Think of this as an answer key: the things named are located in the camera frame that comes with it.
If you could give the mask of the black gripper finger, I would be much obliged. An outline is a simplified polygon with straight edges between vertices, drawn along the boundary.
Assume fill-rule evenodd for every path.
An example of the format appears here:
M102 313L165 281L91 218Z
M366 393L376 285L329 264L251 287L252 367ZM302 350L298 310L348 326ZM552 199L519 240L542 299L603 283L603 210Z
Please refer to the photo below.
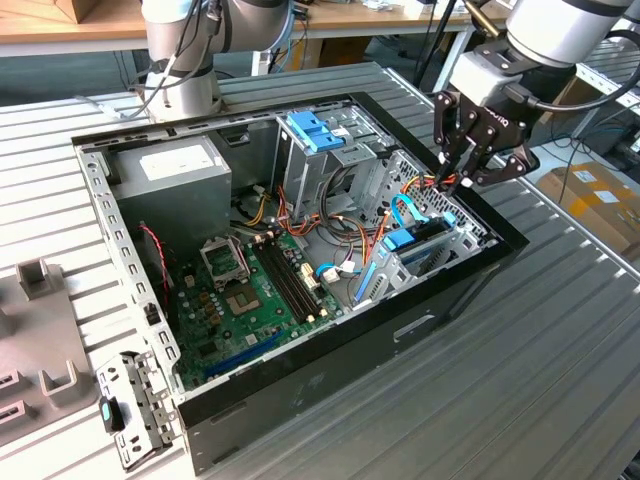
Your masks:
M454 194L469 175L475 145L469 137L475 126L475 104L461 93L441 91L435 97L434 141L440 148L435 182Z
M489 186L516 179L536 170L538 158L527 145L530 133L526 123L488 118L473 120L465 131L465 140L473 145L466 163L459 168L456 186ZM507 153L505 164L490 168L489 162L499 153Z

